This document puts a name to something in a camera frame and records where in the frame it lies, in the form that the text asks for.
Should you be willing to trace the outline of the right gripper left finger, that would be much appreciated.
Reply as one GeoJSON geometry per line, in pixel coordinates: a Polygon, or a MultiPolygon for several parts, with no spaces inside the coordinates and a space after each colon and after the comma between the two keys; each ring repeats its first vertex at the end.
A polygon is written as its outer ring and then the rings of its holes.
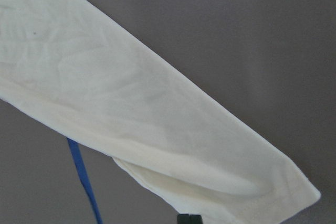
{"type": "Polygon", "coordinates": [[[178,214],[177,215],[177,224],[190,224],[191,219],[189,214],[178,214]]]}

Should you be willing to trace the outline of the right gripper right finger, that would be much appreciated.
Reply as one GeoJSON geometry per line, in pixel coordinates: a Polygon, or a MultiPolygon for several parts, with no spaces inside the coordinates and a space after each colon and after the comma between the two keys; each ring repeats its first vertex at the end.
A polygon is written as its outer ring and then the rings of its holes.
{"type": "Polygon", "coordinates": [[[201,215],[190,215],[190,224],[203,224],[201,215]]]}

